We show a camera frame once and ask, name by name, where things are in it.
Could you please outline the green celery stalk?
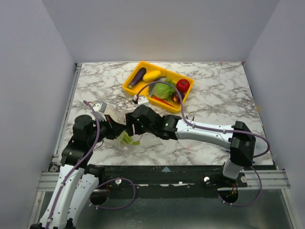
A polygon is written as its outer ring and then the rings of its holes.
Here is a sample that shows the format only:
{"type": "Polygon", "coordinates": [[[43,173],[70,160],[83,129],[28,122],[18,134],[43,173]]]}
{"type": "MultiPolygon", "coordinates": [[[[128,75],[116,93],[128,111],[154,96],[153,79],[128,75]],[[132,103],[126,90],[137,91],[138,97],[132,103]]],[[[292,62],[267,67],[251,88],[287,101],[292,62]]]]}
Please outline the green celery stalk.
{"type": "Polygon", "coordinates": [[[120,146],[127,146],[127,145],[138,146],[141,144],[140,140],[135,141],[131,136],[127,134],[126,131],[123,131],[119,135],[118,139],[120,146]]]}

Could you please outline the clear zip top bag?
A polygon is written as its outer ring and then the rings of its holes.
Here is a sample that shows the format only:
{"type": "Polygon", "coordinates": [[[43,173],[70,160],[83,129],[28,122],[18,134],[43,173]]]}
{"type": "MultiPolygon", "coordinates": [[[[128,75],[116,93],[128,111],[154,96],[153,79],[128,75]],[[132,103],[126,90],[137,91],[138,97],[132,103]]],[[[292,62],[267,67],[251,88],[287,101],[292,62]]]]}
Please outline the clear zip top bag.
{"type": "MultiPolygon", "coordinates": [[[[125,110],[125,111],[120,112],[120,111],[115,110],[114,106],[112,104],[110,104],[110,107],[105,112],[105,115],[109,115],[115,122],[125,125],[126,124],[125,114],[128,112],[131,112],[131,110],[125,110]]],[[[131,151],[132,148],[136,147],[136,146],[132,146],[132,145],[120,146],[118,138],[115,139],[115,142],[116,142],[116,146],[119,149],[124,150],[124,151],[131,151]]],[[[137,141],[137,140],[141,141],[142,136],[138,136],[138,137],[132,136],[132,138],[135,141],[137,141]]]]}

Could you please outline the green cabbage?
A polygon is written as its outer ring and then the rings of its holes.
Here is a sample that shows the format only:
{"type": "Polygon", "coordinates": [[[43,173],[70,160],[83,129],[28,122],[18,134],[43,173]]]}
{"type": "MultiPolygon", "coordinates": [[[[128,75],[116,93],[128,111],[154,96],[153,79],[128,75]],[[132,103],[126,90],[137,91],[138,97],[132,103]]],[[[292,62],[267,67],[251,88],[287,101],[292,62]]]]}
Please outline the green cabbage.
{"type": "Polygon", "coordinates": [[[162,100],[169,100],[174,90],[168,90],[167,84],[157,83],[154,88],[154,96],[162,100]]]}

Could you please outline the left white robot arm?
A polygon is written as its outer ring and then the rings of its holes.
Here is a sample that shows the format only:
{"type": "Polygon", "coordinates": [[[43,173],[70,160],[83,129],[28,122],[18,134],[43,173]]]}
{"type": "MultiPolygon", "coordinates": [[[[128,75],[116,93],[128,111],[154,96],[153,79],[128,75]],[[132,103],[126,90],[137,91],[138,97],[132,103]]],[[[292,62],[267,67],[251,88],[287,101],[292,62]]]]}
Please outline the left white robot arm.
{"type": "Polygon", "coordinates": [[[75,118],[73,135],[61,156],[59,178],[51,200],[32,229],[74,229],[84,205],[95,188],[105,185],[105,169],[88,163],[96,144],[116,139],[126,126],[109,115],[94,121],[89,115],[75,118]]]}

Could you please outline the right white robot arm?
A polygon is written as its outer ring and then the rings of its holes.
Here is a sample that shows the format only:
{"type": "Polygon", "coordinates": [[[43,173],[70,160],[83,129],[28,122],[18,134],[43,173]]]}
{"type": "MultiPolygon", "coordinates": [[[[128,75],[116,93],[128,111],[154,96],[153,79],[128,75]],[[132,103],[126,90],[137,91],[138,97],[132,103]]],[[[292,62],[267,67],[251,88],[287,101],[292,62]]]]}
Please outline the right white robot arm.
{"type": "Polygon", "coordinates": [[[230,158],[219,175],[220,183],[230,187],[239,172],[252,165],[256,138],[243,122],[234,125],[195,123],[176,115],[160,116],[153,109],[140,105],[125,115],[129,136],[150,133],[163,140],[195,140],[228,149],[230,158]]]}

